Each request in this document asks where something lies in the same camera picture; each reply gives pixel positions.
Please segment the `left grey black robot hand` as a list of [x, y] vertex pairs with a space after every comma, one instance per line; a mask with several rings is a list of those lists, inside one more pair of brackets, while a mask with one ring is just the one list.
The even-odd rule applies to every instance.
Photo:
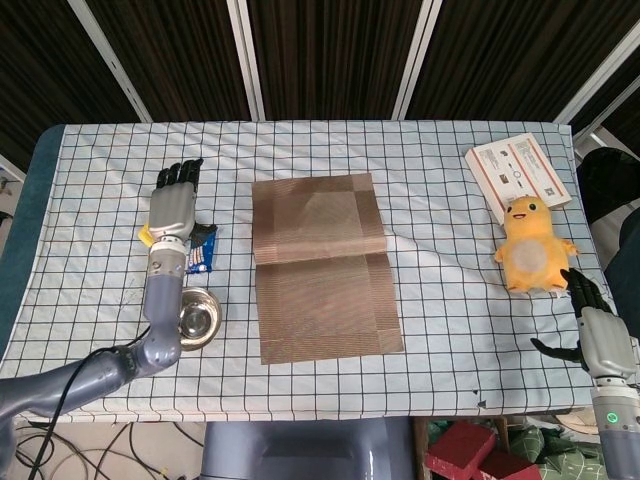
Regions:
[[200, 247], [217, 232], [216, 225], [203, 225], [195, 220], [203, 162], [202, 158], [184, 160], [158, 173], [147, 222], [151, 243], [171, 237], [182, 242], [189, 240], [192, 247]]

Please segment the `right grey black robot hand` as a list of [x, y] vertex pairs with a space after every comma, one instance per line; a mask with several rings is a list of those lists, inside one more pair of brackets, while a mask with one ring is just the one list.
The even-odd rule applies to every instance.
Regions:
[[636, 363], [625, 322], [613, 313], [593, 281], [574, 268], [560, 273], [567, 281], [578, 342], [574, 348], [549, 347], [537, 338], [531, 338], [531, 343], [544, 356], [579, 363], [593, 379], [628, 380], [636, 372]]

